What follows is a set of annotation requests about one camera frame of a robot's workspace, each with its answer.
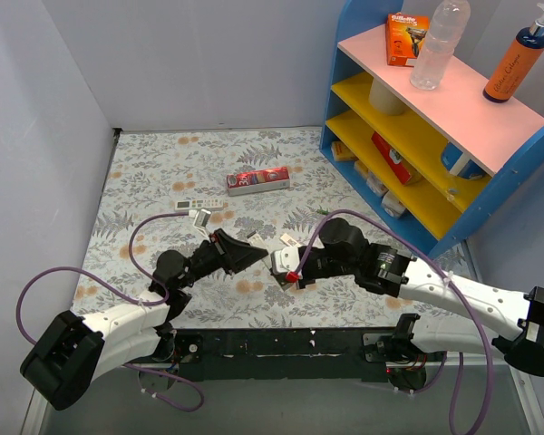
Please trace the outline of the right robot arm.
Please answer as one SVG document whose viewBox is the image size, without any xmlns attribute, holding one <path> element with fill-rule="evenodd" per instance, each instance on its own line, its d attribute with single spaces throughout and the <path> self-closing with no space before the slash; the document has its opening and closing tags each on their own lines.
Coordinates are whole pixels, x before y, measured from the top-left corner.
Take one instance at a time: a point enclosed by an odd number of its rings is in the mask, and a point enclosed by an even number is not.
<svg viewBox="0 0 544 435">
<path fill-rule="evenodd" d="M 305 286 L 317 279 L 352 276 L 369 293 L 422 302 L 450 313 L 444 321 L 400 321 L 385 342 L 403 360 L 420 353 L 489 353 L 510 366 L 544 377 L 544 287 L 528 292 L 484 285 L 369 242 L 341 217 L 316 232 L 321 247 L 287 246 L 272 254 L 272 271 Z"/>
</svg>

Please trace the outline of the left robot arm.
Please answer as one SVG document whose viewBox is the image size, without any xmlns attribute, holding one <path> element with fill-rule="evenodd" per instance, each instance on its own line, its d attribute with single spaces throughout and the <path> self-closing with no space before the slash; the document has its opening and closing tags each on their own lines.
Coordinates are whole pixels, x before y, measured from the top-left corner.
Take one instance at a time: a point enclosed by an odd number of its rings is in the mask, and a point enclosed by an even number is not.
<svg viewBox="0 0 544 435">
<path fill-rule="evenodd" d="M 133 360 L 169 360 L 169 323 L 191 297 L 186 288 L 218 270 L 237 274 L 266 258 L 265 248 L 218 229 L 189 257 L 176 250 L 157 260 L 151 285 L 138 298 L 105 311 L 58 314 L 24 358 L 20 373 L 58 411 L 76 403 L 92 381 Z"/>
</svg>

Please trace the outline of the white battery cover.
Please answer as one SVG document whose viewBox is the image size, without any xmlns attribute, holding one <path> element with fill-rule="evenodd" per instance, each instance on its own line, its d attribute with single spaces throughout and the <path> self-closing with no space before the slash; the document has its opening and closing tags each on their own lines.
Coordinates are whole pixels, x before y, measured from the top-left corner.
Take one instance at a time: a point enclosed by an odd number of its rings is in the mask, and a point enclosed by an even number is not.
<svg viewBox="0 0 544 435">
<path fill-rule="evenodd" d="M 305 246 L 308 245 L 308 241 L 307 241 L 307 240 L 299 240 L 299 239 L 297 239 L 297 238 L 292 237 L 292 236 L 289 235 L 288 233 L 282 234 L 282 235 L 279 237 L 279 240 L 280 240 L 284 245 L 286 245 L 287 247 L 305 247 Z M 322 248 L 323 245 L 322 245 L 322 243 L 319 241 L 319 239 L 317 239 L 317 240 L 314 242 L 313 247 Z"/>
</svg>

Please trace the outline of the white remote control back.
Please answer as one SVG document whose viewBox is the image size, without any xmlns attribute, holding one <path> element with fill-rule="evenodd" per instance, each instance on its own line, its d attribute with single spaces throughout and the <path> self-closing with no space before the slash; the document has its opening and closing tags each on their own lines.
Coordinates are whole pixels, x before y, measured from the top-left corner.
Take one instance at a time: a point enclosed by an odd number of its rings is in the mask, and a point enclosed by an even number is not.
<svg viewBox="0 0 544 435">
<path fill-rule="evenodd" d="M 264 265 L 268 273 L 276 280 L 277 284 L 283 291 L 291 288 L 293 284 L 289 283 L 283 275 L 276 275 L 274 273 L 272 257 L 270 255 L 270 252 L 268 251 L 267 244 L 262 236 L 257 231 L 252 231 L 247 235 L 247 242 L 253 247 L 258 247 L 267 251 L 267 256 L 262 258 L 260 262 Z"/>
</svg>

